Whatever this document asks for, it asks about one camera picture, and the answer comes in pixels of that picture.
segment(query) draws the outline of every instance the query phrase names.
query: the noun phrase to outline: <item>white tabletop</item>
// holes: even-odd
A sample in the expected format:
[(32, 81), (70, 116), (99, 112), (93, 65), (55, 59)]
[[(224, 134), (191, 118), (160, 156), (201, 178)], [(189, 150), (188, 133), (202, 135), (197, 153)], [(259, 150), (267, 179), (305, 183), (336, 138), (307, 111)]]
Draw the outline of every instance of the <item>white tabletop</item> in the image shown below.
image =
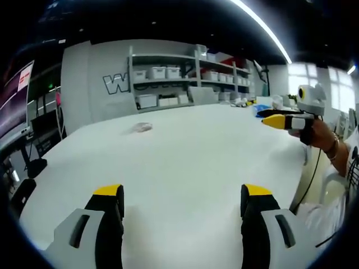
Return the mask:
[[(139, 122), (153, 129), (129, 133)], [(266, 187), (289, 208), (305, 151), (252, 108), (204, 105), (86, 126), (45, 158), (20, 219), (39, 247), (97, 188), (121, 183), (124, 268), (239, 268), (241, 185)]]

